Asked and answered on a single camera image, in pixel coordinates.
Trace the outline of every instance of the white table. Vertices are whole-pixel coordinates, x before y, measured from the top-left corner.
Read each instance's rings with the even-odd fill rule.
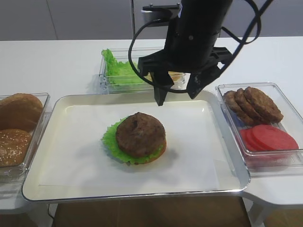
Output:
[[[206,89],[214,91],[216,85],[227,83],[275,82],[303,114],[299,95],[303,83],[302,42],[303,37],[259,38],[245,46],[228,70]],[[0,42],[0,93],[47,92],[52,105],[62,96],[97,93],[101,50],[128,48],[129,43],[129,40]],[[163,43],[163,40],[138,40],[135,46],[155,47]],[[221,38],[216,46],[233,51],[237,43]],[[2,186],[0,192],[11,187]],[[264,176],[253,177],[241,195],[256,203],[249,216],[253,226],[261,226],[275,208],[303,207],[302,191],[303,175]],[[30,206],[33,204],[16,193],[0,201],[0,213],[26,212]]]

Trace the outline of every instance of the gray wall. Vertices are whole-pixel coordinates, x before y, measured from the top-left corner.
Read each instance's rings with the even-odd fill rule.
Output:
[[[0,40],[131,39],[143,25],[142,6],[178,0],[0,0]],[[260,6],[265,0],[255,0]],[[262,36],[303,36],[303,0],[275,0],[262,18]],[[253,12],[234,0],[224,25],[242,36]],[[166,27],[139,38],[165,38]]]

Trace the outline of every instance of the table leg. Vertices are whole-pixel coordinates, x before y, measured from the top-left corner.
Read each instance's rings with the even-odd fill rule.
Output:
[[[50,204],[49,211],[54,217],[58,204]],[[52,227],[53,219],[48,215],[48,204],[39,204],[35,209],[27,213],[37,227]]]
[[[243,198],[243,202],[250,219],[252,227],[265,227],[264,221],[271,212],[274,211],[273,207],[263,207],[251,200]]]

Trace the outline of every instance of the burger patty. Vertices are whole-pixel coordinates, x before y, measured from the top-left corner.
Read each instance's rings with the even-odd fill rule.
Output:
[[[119,148],[134,157],[146,157],[165,142],[165,129],[153,116],[136,113],[127,117],[116,131]]]
[[[269,124],[270,121],[265,120],[257,111],[252,107],[252,105],[247,101],[244,96],[244,90],[242,88],[238,89],[235,93],[235,101],[241,107],[241,109],[254,121],[255,124]]]
[[[227,104],[227,106],[234,111],[237,116],[242,120],[246,125],[252,126],[255,124],[254,120],[249,117],[237,104],[235,100],[235,91],[228,91],[223,95],[224,101]]]
[[[268,121],[279,123],[283,119],[284,116],[277,105],[263,91],[254,87],[247,87],[244,96],[252,107]]]

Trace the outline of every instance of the bottom bun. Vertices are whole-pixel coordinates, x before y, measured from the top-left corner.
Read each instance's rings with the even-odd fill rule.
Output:
[[[147,163],[150,163],[150,162],[153,162],[153,161],[157,160],[166,151],[166,145],[167,145],[166,140],[164,140],[162,150],[161,150],[160,154],[157,157],[153,157],[145,163],[135,163],[135,165],[144,165],[144,164],[147,164]]]

